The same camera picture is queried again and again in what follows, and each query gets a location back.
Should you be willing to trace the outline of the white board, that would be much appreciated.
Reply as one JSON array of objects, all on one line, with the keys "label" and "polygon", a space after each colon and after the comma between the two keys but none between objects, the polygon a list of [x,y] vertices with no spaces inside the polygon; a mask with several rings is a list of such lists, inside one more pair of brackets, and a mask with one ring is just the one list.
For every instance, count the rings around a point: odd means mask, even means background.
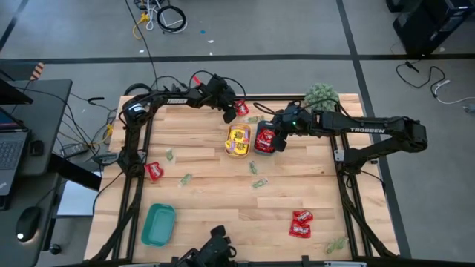
[{"label": "white board", "polygon": [[59,217],[87,217],[93,215],[94,200],[98,191],[76,182],[67,181],[56,215]]}]

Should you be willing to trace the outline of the black computer mouse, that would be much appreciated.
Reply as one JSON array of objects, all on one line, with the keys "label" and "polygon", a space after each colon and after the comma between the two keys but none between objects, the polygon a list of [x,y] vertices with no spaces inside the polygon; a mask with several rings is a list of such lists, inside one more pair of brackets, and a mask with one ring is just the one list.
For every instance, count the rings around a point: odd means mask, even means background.
[{"label": "black computer mouse", "polygon": [[23,210],[16,223],[16,238],[21,243],[31,240],[39,226],[42,209],[31,206]]}]

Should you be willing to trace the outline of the yellow candy pack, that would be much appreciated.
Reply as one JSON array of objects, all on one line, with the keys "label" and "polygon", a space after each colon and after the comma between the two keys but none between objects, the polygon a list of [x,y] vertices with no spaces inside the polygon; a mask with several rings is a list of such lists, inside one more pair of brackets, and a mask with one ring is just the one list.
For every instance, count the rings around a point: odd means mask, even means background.
[{"label": "yellow candy pack", "polygon": [[231,126],[229,129],[229,139],[233,142],[248,142],[249,129],[245,126]]},{"label": "yellow candy pack", "polygon": [[249,151],[249,144],[248,143],[243,143],[243,142],[230,142],[229,145],[229,150],[231,154],[235,155],[245,155]]}]

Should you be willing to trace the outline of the yellow plastic bin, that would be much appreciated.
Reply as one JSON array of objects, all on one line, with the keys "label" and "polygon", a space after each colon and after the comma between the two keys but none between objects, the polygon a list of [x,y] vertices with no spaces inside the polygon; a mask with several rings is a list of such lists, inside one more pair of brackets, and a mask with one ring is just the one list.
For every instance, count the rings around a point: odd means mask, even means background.
[{"label": "yellow plastic bin", "polygon": [[[247,128],[249,129],[249,141],[248,141],[248,142],[244,142],[244,143],[248,143],[248,144],[249,144],[249,151],[250,151],[250,147],[251,147],[251,128],[250,128],[248,125],[246,125],[246,124],[234,124],[234,125],[230,125],[230,126],[229,126],[229,129],[230,129],[231,126],[235,126],[235,125],[236,125],[236,126],[238,126],[238,125],[239,125],[239,126],[245,126],[245,127],[247,127]],[[225,152],[226,152],[226,154],[227,154],[228,156],[234,157],[234,158],[244,158],[244,157],[246,157],[246,156],[249,154],[249,151],[248,151],[247,154],[242,155],[242,156],[240,156],[240,155],[235,155],[235,154],[231,154],[231,153],[230,153],[229,145],[230,145],[231,140],[229,139],[229,129],[228,129],[228,133],[227,133],[226,141],[225,141]]]}]

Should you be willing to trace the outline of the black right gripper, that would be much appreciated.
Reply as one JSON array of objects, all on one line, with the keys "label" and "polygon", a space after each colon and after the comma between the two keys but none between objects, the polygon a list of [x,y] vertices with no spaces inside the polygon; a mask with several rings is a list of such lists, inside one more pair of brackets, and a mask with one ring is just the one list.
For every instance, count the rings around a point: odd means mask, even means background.
[{"label": "black right gripper", "polygon": [[275,134],[272,147],[279,152],[285,150],[288,136],[320,136],[316,114],[295,103],[289,103],[285,110],[277,111],[272,122],[265,122],[265,126],[274,128],[265,129],[265,134]]}]

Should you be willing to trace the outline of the black flat display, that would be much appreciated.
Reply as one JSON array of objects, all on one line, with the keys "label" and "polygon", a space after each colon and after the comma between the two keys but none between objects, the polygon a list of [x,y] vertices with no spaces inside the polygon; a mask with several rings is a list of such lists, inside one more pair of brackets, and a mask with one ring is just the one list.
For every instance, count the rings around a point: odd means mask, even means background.
[{"label": "black flat display", "polygon": [[15,89],[3,79],[0,79],[0,105],[30,105],[33,100]]}]

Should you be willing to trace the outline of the dark blue plastic bin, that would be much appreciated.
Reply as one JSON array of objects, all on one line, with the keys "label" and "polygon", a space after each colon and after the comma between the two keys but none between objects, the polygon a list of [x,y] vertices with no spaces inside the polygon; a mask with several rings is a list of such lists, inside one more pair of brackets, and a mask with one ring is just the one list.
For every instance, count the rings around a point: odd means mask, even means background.
[{"label": "dark blue plastic bin", "polygon": [[[265,122],[268,122],[268,121],[260,121],[260,122],[258,123],[258,125],[257,125],[257,130],[256,130],[256,134],[255,134],[255,141],[256,141],[257,135],[258,135],[258,133],[259,133],[259,131],[260,131],[261,128],[275,129],[275,128],[269,128],[269,127],[265,126]],[[265,156],[270,156],[270,155],[273,155],[273,154],[274,154],[274,153],[268,154],[268,153],[263,153],[263,152],[257,151],[257,150],[255,149],[255,141],[254,141],[254,151],[255,151],[255,153],[260,154],[260,155],[265,155]]]}]

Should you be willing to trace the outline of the black computer tower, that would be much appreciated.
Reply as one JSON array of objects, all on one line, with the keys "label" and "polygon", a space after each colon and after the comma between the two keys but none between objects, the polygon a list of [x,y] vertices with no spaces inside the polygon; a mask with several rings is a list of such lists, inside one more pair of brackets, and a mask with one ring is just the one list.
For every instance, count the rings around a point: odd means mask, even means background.
[{"label": "black computer tower", "polygon": [[390,53],[475,53],[475,0],[385,0],[396,42]]}]

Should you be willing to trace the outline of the green artificial potted plant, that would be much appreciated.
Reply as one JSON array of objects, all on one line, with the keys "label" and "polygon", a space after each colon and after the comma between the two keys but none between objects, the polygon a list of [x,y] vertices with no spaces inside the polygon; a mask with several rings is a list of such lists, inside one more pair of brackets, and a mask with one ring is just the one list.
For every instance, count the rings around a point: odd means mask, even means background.
[{"label": "green artificial potted plant", "polygon": [[308,111],[334,111],[339,95],[332,85],[317,83],[306,93],[304,102]]}]

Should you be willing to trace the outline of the black power strip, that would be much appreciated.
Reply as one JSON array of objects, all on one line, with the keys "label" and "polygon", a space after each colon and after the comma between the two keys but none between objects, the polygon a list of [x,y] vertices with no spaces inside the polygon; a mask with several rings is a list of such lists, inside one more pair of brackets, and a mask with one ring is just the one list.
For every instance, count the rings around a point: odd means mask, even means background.
[{"label": "black power strip", "polygon": [[61,154],[65,159],[69,159],[80,154],[84,154],[89,151],[89,147],[86,144],[69,144],[61,148]]}]

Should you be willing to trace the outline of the small black box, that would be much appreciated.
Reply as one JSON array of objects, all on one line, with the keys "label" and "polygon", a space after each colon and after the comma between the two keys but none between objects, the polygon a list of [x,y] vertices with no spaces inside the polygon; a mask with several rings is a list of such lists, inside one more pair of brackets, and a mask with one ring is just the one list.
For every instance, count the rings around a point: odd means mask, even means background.
[{"label": "small black box", "polygon": [[44,143],[41,140],[33,140],[28,146],[29,156],[42,156],[44,154]]}]

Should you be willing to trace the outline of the black laptop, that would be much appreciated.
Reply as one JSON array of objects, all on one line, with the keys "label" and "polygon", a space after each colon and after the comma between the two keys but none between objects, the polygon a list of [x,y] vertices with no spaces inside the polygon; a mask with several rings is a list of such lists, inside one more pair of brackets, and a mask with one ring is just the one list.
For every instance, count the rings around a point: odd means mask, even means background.
[{"label": "black laptop", "polygon": [[0,108],[0,211],[9,207],[10,193],[29,133],[22,122]]}]

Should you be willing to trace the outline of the black jointed device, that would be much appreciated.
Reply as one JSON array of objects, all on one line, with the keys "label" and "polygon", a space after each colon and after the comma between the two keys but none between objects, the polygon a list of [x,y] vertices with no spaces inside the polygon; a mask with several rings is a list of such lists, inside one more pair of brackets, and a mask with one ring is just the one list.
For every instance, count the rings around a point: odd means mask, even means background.
[{"label": "black jointed device", "polygon": [[210,234],[211,238],[200,250],[190,249],[172,267],[238,267],[233,260],[237,251],[231,246],[225,227],[219,225]]}]

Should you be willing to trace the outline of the teal green plastic bin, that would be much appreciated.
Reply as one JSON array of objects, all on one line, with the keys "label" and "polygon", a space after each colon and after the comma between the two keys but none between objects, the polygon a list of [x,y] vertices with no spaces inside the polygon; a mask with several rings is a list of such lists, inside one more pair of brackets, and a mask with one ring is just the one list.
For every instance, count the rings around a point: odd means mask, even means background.
[{"label": "teal green plastic bin", "polygon": [[176,212],[171,205],[151,205],[142,230],[142,243],[154,247],[167,245],[172,236],[175,217]]}]

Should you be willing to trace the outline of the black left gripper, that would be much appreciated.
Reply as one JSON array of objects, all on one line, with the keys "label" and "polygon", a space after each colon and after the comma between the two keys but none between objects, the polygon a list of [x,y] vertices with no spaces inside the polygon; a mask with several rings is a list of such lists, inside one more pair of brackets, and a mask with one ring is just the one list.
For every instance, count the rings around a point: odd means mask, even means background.
[{"label": "black left gripper", "polygon": [[235,111],[240,108],[239,98],[235,98],[234,90],[227,84],[225,79],[214,74],[207,85],[203,88],[203,105],[223,111],[223,121],[226,124],[232,122],[237,116]]}]

